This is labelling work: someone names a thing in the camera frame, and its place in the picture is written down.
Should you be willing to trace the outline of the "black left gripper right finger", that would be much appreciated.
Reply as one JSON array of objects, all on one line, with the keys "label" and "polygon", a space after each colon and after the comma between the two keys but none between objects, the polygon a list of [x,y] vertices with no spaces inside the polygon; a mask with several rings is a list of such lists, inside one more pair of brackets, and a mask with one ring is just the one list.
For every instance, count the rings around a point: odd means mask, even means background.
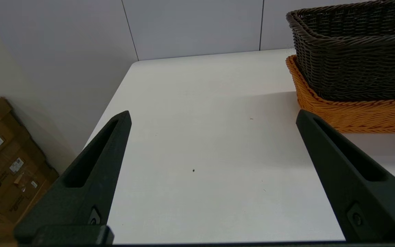
[{"label": "black left gripper right finger", "polygon": [[395,176],[317,115],[296,125],[348,242],[395,242]]}]

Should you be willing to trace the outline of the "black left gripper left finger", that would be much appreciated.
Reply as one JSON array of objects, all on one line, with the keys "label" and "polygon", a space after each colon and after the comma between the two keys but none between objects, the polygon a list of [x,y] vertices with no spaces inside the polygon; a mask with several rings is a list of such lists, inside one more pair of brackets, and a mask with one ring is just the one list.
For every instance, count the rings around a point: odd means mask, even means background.
[{"label": "black left gripper left finger", "polygon": [[111,245],[107,225],[132,121],[112,117],[14,229],[19,245]]}]

